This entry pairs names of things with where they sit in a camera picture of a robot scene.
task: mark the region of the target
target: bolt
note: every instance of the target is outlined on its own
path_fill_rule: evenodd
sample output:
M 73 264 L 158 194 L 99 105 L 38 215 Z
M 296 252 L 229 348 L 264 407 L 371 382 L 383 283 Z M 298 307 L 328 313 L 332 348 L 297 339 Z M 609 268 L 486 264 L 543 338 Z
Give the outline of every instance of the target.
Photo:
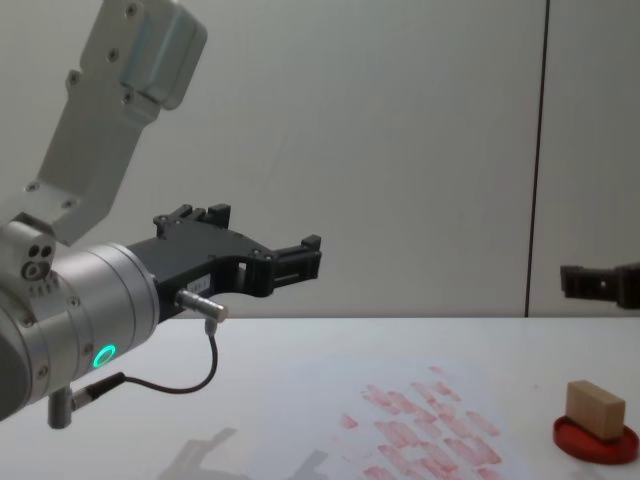
M 47 375 L 49 375 L 49 367 L 46 365 L 44 367 L 40 367 L 40 370 L 38 370 L 38 380 L 42 380 Z
M 69 74 L 69 85 L 77 85 L 80 82 L 80 74 L 78 72 L 71 72 Z
M 120 57 L 120 51 L 117 48 L 112 48 L 111 50 L 109 50 L 109 53 L 107 54 L 107 60 L 113 63 L 118 60 L 118 57 Z
M 23 317 L 20 317 L 20 323 L 24 326 L 24 327 L 32 327 L 33 326 L 33 320 L 31 319 L 31 317 L 25 315 Z
M 124 11 L 124 14 L 127 18 L 131 18 L 133 16 L 135 16 L 135 14 L 138 12 L 138 6 L 135 3 L 132 3 L 131 5 L 129 5 L 127 7 L 127 9 Z

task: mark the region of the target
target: silver cylindrical joint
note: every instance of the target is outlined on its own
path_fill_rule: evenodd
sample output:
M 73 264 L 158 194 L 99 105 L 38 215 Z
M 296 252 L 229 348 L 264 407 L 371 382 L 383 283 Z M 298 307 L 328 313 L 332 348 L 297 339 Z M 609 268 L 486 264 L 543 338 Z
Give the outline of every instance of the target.
M 219 305 L 185 289 L 177 293 L 176 304 L 180 308 L 191 310 L 204 318 L 213 319 L 217 323 L 222 323 L 229 317 L 229 309 L 224 305 Z
M 19 382 L 21 391 L 0 398 L 0 420 L 141 345 L 158 325 L 153 277 L 118 245 L 54 261 L 27 300 L 1 294 L 0 359 L 14 366 L 0 367 L 0 377 L 11 377 L 0 384 Z M 19 372 L 26 378 L 14 378 Z

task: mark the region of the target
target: red circular base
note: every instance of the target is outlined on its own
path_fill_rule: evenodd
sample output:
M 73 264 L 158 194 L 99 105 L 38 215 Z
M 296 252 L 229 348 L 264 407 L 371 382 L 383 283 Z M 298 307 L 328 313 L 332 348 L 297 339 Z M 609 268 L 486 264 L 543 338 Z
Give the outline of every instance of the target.
M 622 465 L 638 458 L 638 435 L 628 427 L 615 442 L 603 442 L 567 417 L 553 424 L 553 441 L 565 453 L 579 460 L 602 465 Z

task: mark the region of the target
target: red smudge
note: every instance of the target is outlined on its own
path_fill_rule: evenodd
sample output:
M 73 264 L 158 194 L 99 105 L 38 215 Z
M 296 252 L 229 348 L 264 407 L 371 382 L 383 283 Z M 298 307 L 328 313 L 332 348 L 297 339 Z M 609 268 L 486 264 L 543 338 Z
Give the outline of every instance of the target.
M 411 480 L 427 480 L 426 478 L 424 478 L 422 475 L 420 475 L 418 472 L 416 472 L 415 470 L 412 470 L 411 473 L 409 475 L 407 475 Z
M 449 430 L 451 430 L 460 438 L 471 438 L 473 436 L 466 425 L 454 417 L 440 415 L 440 420 L 442 420 L 444 424 L 449 427 Z
M 444 395 L 449 397 L 451 400 L 453 400 L 454 402 L 460 402 L 462 401 L 462 399 L 458 396 L 458 394 L 456 392 L 454 392 L 451 387 L 449 387 L 448 385 L 442 383 L 442 382 L 438 382 L 434 385 L 433 387 L 435 389 L 436 392 L 438 392 L 440 395 Z
M 467 417 L 471 420 L 480 430 L 482 430 L 487 435 L 491 435 L 492 437 L 497 437 L 500 435 L 500 430 L 495 427 L 489 420 L 484 418 L 477 412 L 467 412 Z
M 440 435 L 442 435 L 442 431 L 438 427 L 422 418 L 416 418 L 414 420 L 414 423 L 431 438 L 438 438 Z
M 462 457 L 466 462 L 474 467 L 482 465 L 482 459 L 471 448 L 466 446 L 464 442 L 458 439 L 445 438 L 444 443 L 456 454 Z
M 442 471 L 435 460 L 432 460 L 430 458 L 422 458 L 420 459 L 420 465 L 436 478 L 444 480 L 449 477 L 449 474 Z
M 411 384 L 411 387 L 416 392 L 418 392 L 427 403 L 431 404 L 433 402 L 436 402 L 436 397 L 433 396 L 433 394 L 429 390 L 429 387 L 427 387 L 424 383 L 413 382 Z
M 416 410 L 416 406 L 407 399 L 403 394 L 398 392 L 389 392 L 389 398 L 393 401 L 396 407 L 404 413 L 413 413 Z
M 489 445 L 484 443 L 481 438 L 474 437 L 473 443 L 476 444 L 476 455 L 483 460 L 483 463 L 495 465 L 502 462 L 502 458 Z
M 458 469 L 458 464 L 438 445 L 433 443 L 424 443 L 422 444 L 422 449 L 438 464 L 440 469 L 447 474 Z
M 384 405 L 386 407 L 390 407 L 392 405 L 391 399 L 380 388 L 375 385 L 367 385 L 367 390 L 369 390 L 373 400 L 380 405 Z
M 382 467 L 367 468 L 362 473 L 364 473 L 365 477 L 370 478 L 371 480 L 397 480 L 389 470 Z
M 442 382 L 436 383 L 433 388 L 440 395 L 451 395 L 451 389 Z
M 396 448 L 404 448 L 409 446 L 409 442 L 398 433 L 394 424 L 391 422 L 374 422 L 375 427 L 385 436 L 387 441 Z
M 393 428 L 393 430 L 400 435 L 410 447 L 417 447 L 422 444 L 422 440 L 416 436 L 413 430 L 411 430 L 406 423 L 390 422 L 390 424 L 391 428 Z
M 358 426 L 358 422 L 356 422 L 353 418 L 351 418 L 346 413 L 342 415 L 340 419 L 340 425 L 347 430 L 351 430 L 352 428 L 356 428 Z
M 438 417 L 436 417 L 435 415 L 431 415 L 424 408 L 418 407 L 418 406 L 416 406 L 415 414 L 416 414 L 416 416 L 418 418 L 420 418 L 422 420 L 425 420 L 427 422 L 430 422 L 430 423 L 433 423 L 438 419 Z
M 390 413 L 391 415 L 399 415 L 400 414 L 400 410 L 398 410 L 393 405 L 381 405 L 371 395 L 363 395 L 362 398 L 364 398 L 368 402 L 371 402 L 373 405 L 375 405 L 376 407 L 380 408 L 381 410 L 383 410 L 383 411 L 385 411 L 387 413 Z
M 478 475 L 482 477 L 482 480 L 503 480 L 502 475 L 487 468 L 479 469 Z
M 453 405 L 439 402 L 432 402 L 430 405 L 441 417 L 453 418 L 456 416 L 456 409 Z
M 408 477 L 413 473 L 409 461 L 395 448 L 388 445 L 381 445 L 378 447 L 378 450 L 403 475 Z

